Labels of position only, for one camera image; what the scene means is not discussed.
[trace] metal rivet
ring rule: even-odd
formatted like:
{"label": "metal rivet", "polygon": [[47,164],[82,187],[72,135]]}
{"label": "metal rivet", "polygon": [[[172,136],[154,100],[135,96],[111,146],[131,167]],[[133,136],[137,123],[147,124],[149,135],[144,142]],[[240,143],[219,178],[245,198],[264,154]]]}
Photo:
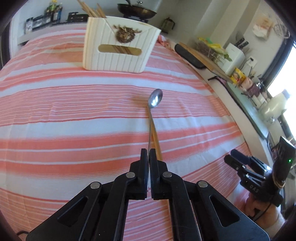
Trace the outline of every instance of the metal rivet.
{"label": "metal rivet", "polygon": [[207,187],[207,182],[205,182],[205,181],[199,181],[199,182],[198,182],[198,185],[199,185],[201,188],[206,188],[206,187]]}
{"label": "metal rivet", "polygon": [[172,173],[171,172],[164,172],[163,173],[163,176],[164,177],[171,177],[172,176]]}
{"label": "metal rivet", "polygon": [[128,172],[128,173],[126,174],[126,177],[127,177],[127,178],[133,178],[133,177],[135,177],[135,176],[136,176],[136,174],[133,173],[133,172]]}
{"label": "metal rivet", "polygon": [[100,187],[100,183],[98,183],[98,182],[93,182],[93,183],[91,183],[91,188],[92,189],[97,189],[97,188],[99,188]]}

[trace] frying pan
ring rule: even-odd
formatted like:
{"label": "frying pan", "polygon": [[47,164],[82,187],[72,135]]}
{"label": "frying pan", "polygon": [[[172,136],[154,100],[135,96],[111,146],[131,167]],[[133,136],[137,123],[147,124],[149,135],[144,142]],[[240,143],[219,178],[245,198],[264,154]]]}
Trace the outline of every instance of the frying pan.
{"label": "frying pan", "polygon": [[155,16],[156,12],[134,5],[117,4],[118,11],[127,16],[135,16],[140,19],[149,19]]}

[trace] decorative emblem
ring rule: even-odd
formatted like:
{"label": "decorative emblem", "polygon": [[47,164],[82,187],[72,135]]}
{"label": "decorative emblem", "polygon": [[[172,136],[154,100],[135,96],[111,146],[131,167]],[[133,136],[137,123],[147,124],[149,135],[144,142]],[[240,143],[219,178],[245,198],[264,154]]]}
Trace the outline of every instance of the decorative emblem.
{"label": "decorative emblem", "polygon": [[139,34],[142,32],[142,30],[133,30],[132,28],[128,28],[126,26],[121,27],[120,25],[116,26],[114,25],[114,28],[118,29],[116,33],[116,39],[120,43],[130,43],[134,40],[136,34]]}

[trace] spoon bowl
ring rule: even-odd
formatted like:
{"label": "spoon bowl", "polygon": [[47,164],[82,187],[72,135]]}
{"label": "spoon bowl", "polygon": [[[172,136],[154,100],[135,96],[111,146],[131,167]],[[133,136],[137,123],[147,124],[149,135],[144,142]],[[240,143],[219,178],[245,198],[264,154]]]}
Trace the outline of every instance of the spoon bowl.
{"label": "spoon bowl", "polygon": [[159,105],[161,99],[163,98],[163,91],[161,89],[154,90],[148,99],[148,106],[153,109]]}

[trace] wire basket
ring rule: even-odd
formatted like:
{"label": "wire basket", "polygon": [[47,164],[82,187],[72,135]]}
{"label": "wire basket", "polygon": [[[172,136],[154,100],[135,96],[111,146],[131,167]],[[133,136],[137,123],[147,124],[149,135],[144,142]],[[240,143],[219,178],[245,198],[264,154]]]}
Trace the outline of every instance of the wire basket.
{"label": "wire basket", "polygon": [[205,42],[201,40],[197,40],[196,42],[196,50],[203,55],[207,56],[209,59],[211,59],[215,64],[218,64],[221,58],[221,55],[219,55],[217,52],[215,52],[213,49],[211,49],[209,46],[205,44]]}

